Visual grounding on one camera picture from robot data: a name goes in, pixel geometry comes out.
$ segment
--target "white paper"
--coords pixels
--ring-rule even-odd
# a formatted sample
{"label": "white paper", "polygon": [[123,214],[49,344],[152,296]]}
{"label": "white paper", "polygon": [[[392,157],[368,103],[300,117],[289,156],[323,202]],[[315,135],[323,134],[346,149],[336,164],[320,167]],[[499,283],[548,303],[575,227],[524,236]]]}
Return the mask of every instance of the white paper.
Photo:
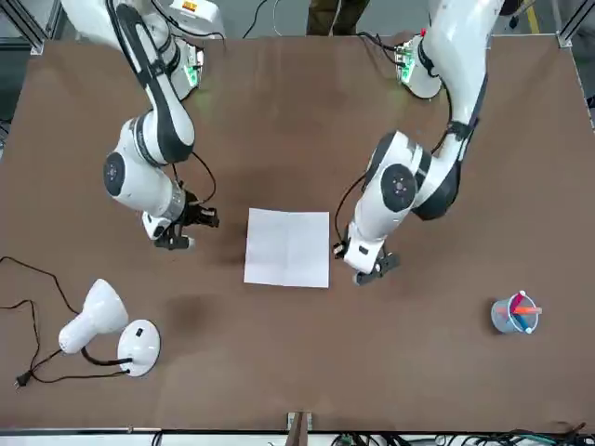
{"label": "white paper", "polygon": [[328,288],[327,212],[250,208],[244,282]]}

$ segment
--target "table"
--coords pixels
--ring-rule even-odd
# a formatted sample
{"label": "table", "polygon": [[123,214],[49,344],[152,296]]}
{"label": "table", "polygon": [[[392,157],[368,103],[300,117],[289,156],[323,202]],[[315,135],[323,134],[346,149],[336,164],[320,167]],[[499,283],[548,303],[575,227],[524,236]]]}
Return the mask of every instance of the table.
{"label": "table", "polygon": [[[0,253],[57,274],[77,308],[95,279],[109,281],[163,345],[140,379],[15,392],[33,330],[25,309],[0,313],[1,427],[282,429],[298,410],[317,429],[595,426],[595,151],[571,54],[553,36],[493,40],[455,205],[407,219],[388,242],[403,265],[381,281],[356,287],[332,261],[329,290],[243,283],[248,208],[334,212],[385,133],[436,143],[444,93],[412,98],[354,37],[208,42],[206,62],[185,107],[217,176],[221,227],[190,230],[197,249],[169,253],[101,181],[123,121],[148,107],[124,58],[51,42],[32,60],[0,164]],[[178,171],[208,193],[198,163]],[[0,286],[1,305],[36,300],[42,354],[53,351],[71,315],[51,280],[2,264]],[[544,308],[539,327],[494,334],[491,301],[519,289]],[[110,358],[116,342],[90,350]],[[97,372],[75,355],[40,374]]]}

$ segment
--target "pen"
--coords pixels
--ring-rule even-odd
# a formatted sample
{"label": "pen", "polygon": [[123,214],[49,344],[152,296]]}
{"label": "pen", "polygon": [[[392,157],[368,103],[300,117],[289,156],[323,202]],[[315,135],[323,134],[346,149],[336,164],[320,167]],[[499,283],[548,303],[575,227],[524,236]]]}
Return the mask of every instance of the pen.
{"label": "pen", "polygon": [[519,325],[525,333],[530,335],[531,332],[533,332],[533,330],[529,328],[529,325],[527,325],[527,322],[524,320],[523,316],[521,316],[520,314],[512,313],[512,317],[516,320],[516,322],[519,323]]}
{"label": "pen", "polygon": [[515,308],[517,308],[519,306],[519,304],[521,304],[522,299],[524,298],[524,291],[520,291],[519,293],[517,293],[514,298],[512,299],[512,302],[510,302],[510,312],[512,313],[514,311]]}
{"label": "pen", "polygon": [[[541,307],[517,307],[511,314],[541,314],[543,309]],[[505,308],[499,308],[498,313],[506,313]]]}

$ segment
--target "desk lamp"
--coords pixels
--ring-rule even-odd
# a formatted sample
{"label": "desk lamp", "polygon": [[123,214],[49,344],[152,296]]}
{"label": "desk lamp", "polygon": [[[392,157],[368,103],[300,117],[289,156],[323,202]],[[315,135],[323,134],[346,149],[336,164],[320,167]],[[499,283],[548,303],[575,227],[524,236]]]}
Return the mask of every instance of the desk lamp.
{"label": "desk lamp", "polygon": [[[83,311],[60,330],[59,347],[68,354],[82,350],[85,359],[95,365],[119,365],[130,376],[142,376],[157,362],[161,337],[157,327],[150,321],[138,320],[127,324],[128,313],[120,296],[111,285],[98,279],[86,295]],[[86,351],[86,345],[96,335],[123,329],[118,342],[117,360],[96,360]]]}

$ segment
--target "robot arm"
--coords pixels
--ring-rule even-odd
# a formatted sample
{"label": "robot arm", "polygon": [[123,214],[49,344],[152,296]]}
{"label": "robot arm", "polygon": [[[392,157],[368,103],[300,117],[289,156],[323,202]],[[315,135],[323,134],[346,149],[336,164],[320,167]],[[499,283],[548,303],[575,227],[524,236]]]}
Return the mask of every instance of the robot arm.
{"label": "robot arm", "polygon": [[202,53],[196,46],[174,36],[167,21],[152,8],[149,0],[61,0],[61,3],[76,31],[93,42],[116,49],[122,47],[114,17],[114,3],[133,7],[147,25],[178,98],[186,98],[197,86],[192,67],[200,61]]}
{"label": "robot arm", "polygon": [[335,246],[335,255],[359,271],[357,283],[398,265],[396,256],[380,251],[409,211],[431,220],[455,201],[487,84],[486,43],[503,1],[442,0],[428,32],[397,49],[402,83],[419,98],[435,96],[444,83],[451,116],[432,152],[400,132],[378,143],[366,169],[364,195],[345,240]]}
{"label": "robot arm", "polygon": [[123,50],[152,109],[123,125],[118,145],[103,167],[104,184],[116,201],[143,212],[145,230],[157,246],[189,248],[193,240],[182,236],[181,229],[191,224],[217,227],[217,211],[197,203],[196,197],[169,179],[161,166],[188,159],[194,127],[138,11],[119,5],[116,16]]}

